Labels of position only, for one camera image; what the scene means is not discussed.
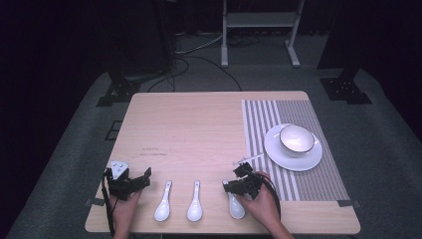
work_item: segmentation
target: hand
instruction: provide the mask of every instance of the hand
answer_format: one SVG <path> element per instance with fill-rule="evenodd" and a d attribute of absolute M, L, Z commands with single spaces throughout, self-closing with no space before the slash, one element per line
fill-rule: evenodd
<path fill-rule="evenodd" d="M 270 178 L 265 172 L 257 172 Z M 271 191 L 266 185 L 262 184 L 258 196 L 254 200 L 248 200 L 244 196 L 235 195 L 236 199 L 245 207 L 252 216 L 260 222 L 271 233 L 274 238 L 293 238 L 292 234 L 280 221 L 280 215 L 277 211 L 276 202 Z"/>
<path fill-rule="evenodd" d="M 127 201 L 117 200 L 114 195 L 109 196 L 111 209 L 114 208 L 112 212 L 112 220 L 114 221 L 115 229 L 114 239 L 127 239 L 131 222 L 136 211 L 137 201 L 141 194 L 142 190 L 139 190 L 127 198 Z"/>

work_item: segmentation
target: white bowl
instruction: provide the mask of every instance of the white bowl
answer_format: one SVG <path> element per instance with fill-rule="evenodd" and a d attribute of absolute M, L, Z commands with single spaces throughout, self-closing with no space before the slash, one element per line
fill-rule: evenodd
<path fill-rule="evenodd" d="M 285 154 L 302 157 L 313 149 L 315 139 L 314 135 L 306 128 L 289 124 L 280 131 L 280 142 Z"/>

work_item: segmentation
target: white plate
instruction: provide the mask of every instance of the white plate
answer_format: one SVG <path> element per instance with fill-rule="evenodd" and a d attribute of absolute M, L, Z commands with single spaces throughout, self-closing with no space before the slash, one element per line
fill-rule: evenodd
<path fill-rule="evenodd" d="M 280 146 L 280 131 L 287 125 L 289 123 L 276 125 L 266 133 L 264 147 L 267 155 L 279 166 L 292 171 L 306 171 L 317 166 L 322 159 L 322 146 L 315 135 L 316 143 L 307 155 L 291 157 L 283 153 Z"/>

